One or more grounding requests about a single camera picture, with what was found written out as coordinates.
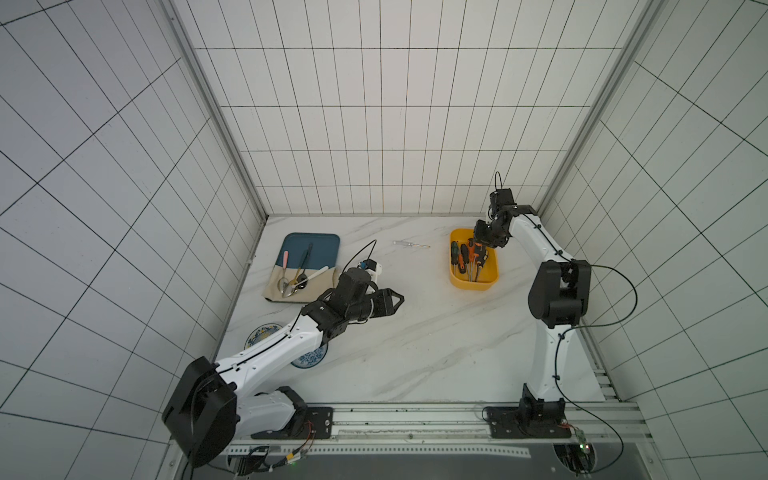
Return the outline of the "green black screwdriver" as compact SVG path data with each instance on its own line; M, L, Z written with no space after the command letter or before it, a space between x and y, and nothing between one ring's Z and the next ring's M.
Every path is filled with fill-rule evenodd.
M456 241L451 242L451 265L453 268L459 266L460 249Z

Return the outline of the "small clear screwdriver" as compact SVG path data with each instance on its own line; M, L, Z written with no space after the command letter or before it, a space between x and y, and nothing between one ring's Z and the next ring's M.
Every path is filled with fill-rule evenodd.
M428 245L428 244L414 243L414 242L406 241L406 240L394 240L392 243L393 243L393 245L407 247L407 248L420 248L420 249L429 249L429 248L431 248L431 246Z

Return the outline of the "small orange black screwdriver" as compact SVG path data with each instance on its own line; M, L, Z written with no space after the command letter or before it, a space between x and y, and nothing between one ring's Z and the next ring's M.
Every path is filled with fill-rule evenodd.
M478 253L481 253L482 251L487 251L486 246L482 243L477 242L474 238L470 238L468 242L468 248L469 248L469 260L471 263L475 266L475 257Z

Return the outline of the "long brown black screwdriver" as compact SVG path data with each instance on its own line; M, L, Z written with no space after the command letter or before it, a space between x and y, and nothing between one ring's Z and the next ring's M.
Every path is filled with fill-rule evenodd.
M477 282L479 280L480 273L482 272L486 261L488 259L488 252L482 251L481 253L478 253L475 257L475 268L474 268L474 281Z

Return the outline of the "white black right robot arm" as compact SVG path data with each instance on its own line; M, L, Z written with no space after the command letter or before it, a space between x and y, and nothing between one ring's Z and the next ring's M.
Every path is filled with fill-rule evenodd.
M559 390L557 361L568 351L568 333L587 312L591 266L566 253L528 205L492 206L490 220L476 223L475 238L491 248L502 248L514 238L538 267L528 293L528 308L537 321L531 372L515 407L486 410L491 435L568 438L571 433L563 425L566 399Z

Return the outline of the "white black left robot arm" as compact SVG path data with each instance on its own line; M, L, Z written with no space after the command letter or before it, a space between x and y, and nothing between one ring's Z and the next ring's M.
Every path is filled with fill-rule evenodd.
M349 323L394 315L405 297L374 283L332 288L305 305L278 333L217 363L200 357L183 372L162 421L192 468L220 454L237 428L258 415L246 399L273 374L346 330Z

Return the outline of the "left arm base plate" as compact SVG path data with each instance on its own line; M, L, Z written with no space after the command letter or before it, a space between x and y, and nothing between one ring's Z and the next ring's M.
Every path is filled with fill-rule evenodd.
M326 440L331 437L334 409L331 407L308 407L297 411L286 426L277 431L263 431L250 435L253 440Z

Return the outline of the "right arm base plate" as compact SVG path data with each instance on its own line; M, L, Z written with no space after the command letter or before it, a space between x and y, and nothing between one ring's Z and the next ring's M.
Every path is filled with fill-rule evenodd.
M565 405L545 402L542 407L485 407L483 419L493 439L563 440L571 437L563 425Z

